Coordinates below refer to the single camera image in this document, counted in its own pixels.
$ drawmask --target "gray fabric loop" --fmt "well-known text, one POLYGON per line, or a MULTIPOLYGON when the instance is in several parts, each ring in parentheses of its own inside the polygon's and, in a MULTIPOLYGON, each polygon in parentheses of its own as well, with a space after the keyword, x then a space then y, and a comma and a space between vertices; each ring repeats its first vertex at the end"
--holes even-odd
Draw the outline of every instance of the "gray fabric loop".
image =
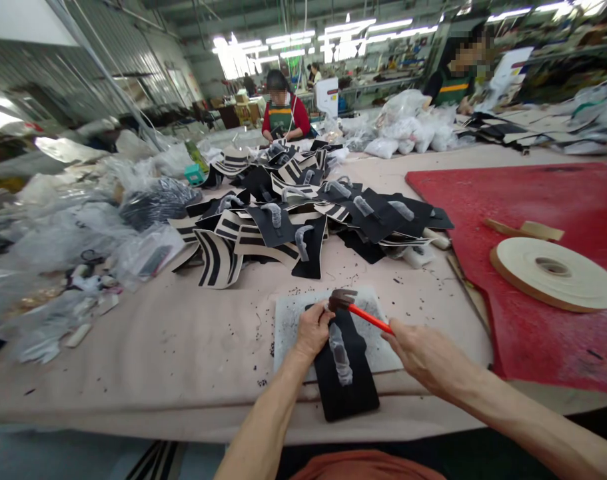
POLYGON ((303 183, 309 184, 312 181, 312 177, 314 177, 314 170, 308 170, 305 173, 305 178, 303 179, 303 183))
POLYGON ((309 193, 305 193, 302 192, 301 190, 299 190, 296 187, 285 187, 282 191, 281 191, 281 201, 287 202, 288 201, 288 193, 296 193, 297 195, 299 195, 300 197, 305 197, 307 199, 311 199, 314 198, 312 195, 310 195, 309 193))
POLYGON ((305 247, 307 245, 303 241, 303 234, 309 230, 314 230, 314 227, 312 225, 304 225, 295 232, 295 243, 297 244, 297 248, 299 249, 299 253, 301 254, 301 261, 310 261, 308 252, 305 250, 305 247))
POLYGON ((334 364, 336 365, 336 374, 338 375, 338 382, 341 387, 352 385, 352 369, 350 368, 350 359, 348 358, 348 352, 345 349, 343 343, 343 335, 341 329, 336 323, 330 325, 330 350, 334 357, 334 364))
POLYGON ((337 189, 338 192, 344 197, 350 198, 350 191, 336 180, 326 182, 325 185, 323 185, 323 191, 327 193, 330 191, 331 187, 337 189))
POLYGON ((343 179, 345 179, 345 183, 348 185, 348 187, 352 188, 354 186, 350 180, 350 177, 347 175, 341 175, 338 179, 336 179, 336 181, 340 182, 343 179))
POLYGON ((400 201, 389 201, 388 202, 396 211, 401 214, 401 217, 405 218, 407 221, 414 220, 414 212, 410 210, 405 203, 400 201))
POLYGON ((372 209, 372 207, 370 205, 368 205, 368 203, 365 201, 365 199, 363 197, 361 197, 360 195, 358 197, 354 198, 354 204, 356 205, 356 208, 358 208, 358 210, 363 214, 364 217, 367 217, 368 215, 372 215, 374 213, 374 210, 372 209))
POLYGON ((235 202, 239 207, 243 206, 243 202, 236 195, 226 195, 221 199, 221 203, 215 211, 215 215, 222 213, 224 210, 232 207, 232 202, 235 202))
POLYGON ((272 213, 272 226, 274 228, 281 228, 281 209, 274 203, 266 203, 261 205, 261 210, 269 210, 272 213))

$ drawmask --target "hammer head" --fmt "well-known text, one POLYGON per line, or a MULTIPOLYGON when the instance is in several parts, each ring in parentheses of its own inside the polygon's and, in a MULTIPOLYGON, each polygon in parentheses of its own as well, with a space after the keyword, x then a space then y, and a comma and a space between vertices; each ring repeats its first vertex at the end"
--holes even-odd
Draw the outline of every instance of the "hammer head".
POLYGON ((357 295, 356 290, 336 289, 330 295, 328 308, 330 311, 336 312, 337 309, 347 310, 354 303, 354 297, 357 295))

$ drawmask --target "worker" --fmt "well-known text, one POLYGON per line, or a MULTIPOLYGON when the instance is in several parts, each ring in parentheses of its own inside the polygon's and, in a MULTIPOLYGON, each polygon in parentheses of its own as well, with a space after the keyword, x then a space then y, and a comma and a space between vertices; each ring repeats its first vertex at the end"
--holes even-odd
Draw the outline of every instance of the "worker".
POLYGON ((308 87, 313 88, 316 85, 316 82, 322 79, 321 72, 318 70, 318 62, 312 62, 312 66, 310 67, 310 76, 312 77, 308 80, 308 87))
POLYGON ((257 92, 257 86, 255 85, 255 81, 252 80, 252 77, 250 75, 248 75, 248 73, 245 73, 245 76, 243 77, 243 86, 245 87, 245 89, 248 92, 248 97, 254 97, 255 93, 257 92))
POLYGON ((285 75, 280 70, 270 70, 266 88, 270 101, 265 107, 263 136, 270 143, 281 135, 287 141, 306 137, 310 133, 308 112, 303 102, 292 93, 285 75))
MULTIPOLYGON (((257 399, 227 449, 215 480, 273 480, 283 440, 308 369, 328 340, 327 300, 299 319, 295 346, 257 399)), ((473 363, 436 329, 390 320, 383 333, 406 371, 432 394, 511 438, 561 479, 607 479, 607 441, 539 405, 491 371, 473 363)), ((330 453, 312 459, 291 480, 444 480, 413 461, 376 450, 330 453)))
POLYGON ((423 91, 428 99, 423 104, 427 110, 430 105, 458 105, 457 111, 471 115, 474 108, 470 98, 474 95, 475 67, 484 50, 483 24, 479 23, 467 38, 448 39, 441 66, 432 74, 423 91))

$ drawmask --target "tape roll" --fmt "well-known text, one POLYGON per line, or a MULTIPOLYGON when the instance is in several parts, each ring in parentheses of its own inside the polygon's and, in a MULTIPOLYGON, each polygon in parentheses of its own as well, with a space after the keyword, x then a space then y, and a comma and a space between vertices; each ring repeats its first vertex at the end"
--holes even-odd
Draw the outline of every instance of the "tape roll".
POLYGON ((524 293, 564 310, 607 309, 607 271, 555 243, 510 238, 490 253, 494 268, 524 293))

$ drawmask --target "hand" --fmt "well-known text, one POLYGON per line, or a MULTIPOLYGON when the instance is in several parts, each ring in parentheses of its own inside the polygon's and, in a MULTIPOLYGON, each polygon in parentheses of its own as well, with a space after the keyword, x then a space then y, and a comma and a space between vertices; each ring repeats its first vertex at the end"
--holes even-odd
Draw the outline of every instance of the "hand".
POLYGON ((395 318, 390 319, 390 327, 394 335, 381 336, 407 372, 437 397, 455 403, 486 373, 439 330, 405 325, 395 318))
POLYGON ((334 312, 325 311, 326 303, 328 303, 327 299, 315 303, 299 317, 299 335, 295 349, 300 351, 310 363, 328 341, 330 336, 328 324, 336 316, 334 312))

